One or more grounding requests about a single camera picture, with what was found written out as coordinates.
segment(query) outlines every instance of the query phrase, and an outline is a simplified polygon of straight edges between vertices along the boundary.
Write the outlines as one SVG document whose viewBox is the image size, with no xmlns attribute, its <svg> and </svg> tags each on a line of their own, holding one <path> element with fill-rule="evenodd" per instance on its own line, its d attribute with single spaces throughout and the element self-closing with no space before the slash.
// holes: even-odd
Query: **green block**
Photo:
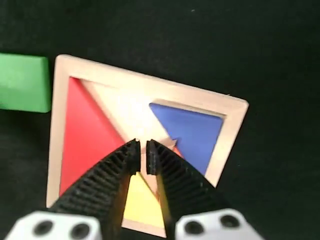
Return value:
<svg viewBox="0 0 320 240">
<path fill-rule="evenodd" d="M 0 53 L 0 109 L 39 113 L 51 110 L 46 57 Z"/>
</svg>

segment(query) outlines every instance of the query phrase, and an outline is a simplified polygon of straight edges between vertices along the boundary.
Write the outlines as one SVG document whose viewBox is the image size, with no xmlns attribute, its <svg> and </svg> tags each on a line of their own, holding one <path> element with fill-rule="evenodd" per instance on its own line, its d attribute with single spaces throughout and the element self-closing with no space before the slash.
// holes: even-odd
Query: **black fabric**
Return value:
<svg viewBox="0 0 320 240">
<path fill-rule="evenodd" d="M 250 103 L 218 189 L 270 240 L 320 236 L 318 0 L 2 0 L 0 52 L 95 60 Z M 45 206 L 50 113 L 0 110 L 0 238 Z M 124 230 L 123 239 L 155 239 Z"/>
</svg>

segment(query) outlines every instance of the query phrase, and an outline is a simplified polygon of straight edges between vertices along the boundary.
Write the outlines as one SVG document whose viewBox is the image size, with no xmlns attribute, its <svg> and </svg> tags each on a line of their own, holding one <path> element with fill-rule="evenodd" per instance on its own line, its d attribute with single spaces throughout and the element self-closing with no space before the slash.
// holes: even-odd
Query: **yellow triangle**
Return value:
<svg viewBox="0 0 320 240">
<path fill-rule="evenodd" d="M 131 177 L 123 217 L 154 227 L 165 227 L 160 204 L 139 173 Z"/>
</svg>

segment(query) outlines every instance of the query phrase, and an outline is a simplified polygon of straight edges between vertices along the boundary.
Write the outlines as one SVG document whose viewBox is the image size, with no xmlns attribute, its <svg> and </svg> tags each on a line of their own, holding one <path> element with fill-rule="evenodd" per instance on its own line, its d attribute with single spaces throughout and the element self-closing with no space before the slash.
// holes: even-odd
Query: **blue triangle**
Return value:
<svg viewBox="0 0 320 240">
<path fill-rule="evenodd" d="M 156 103 L 149 106 L 171 139 L 177 140 L 184 159 L 205 175 L 223 119 Z"/>
</svg>

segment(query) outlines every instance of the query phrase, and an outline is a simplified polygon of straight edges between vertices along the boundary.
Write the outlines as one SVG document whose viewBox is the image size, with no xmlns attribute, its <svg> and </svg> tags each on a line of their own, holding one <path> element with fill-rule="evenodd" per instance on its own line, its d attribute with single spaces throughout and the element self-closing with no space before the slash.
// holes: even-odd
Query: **red triangle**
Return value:
<svg viewBox="0 0 320 240">
<path fill-rule="evenodd" d="M 69 79 L 60 195 L 125 142 L 81 84 Z"/>
</svg>

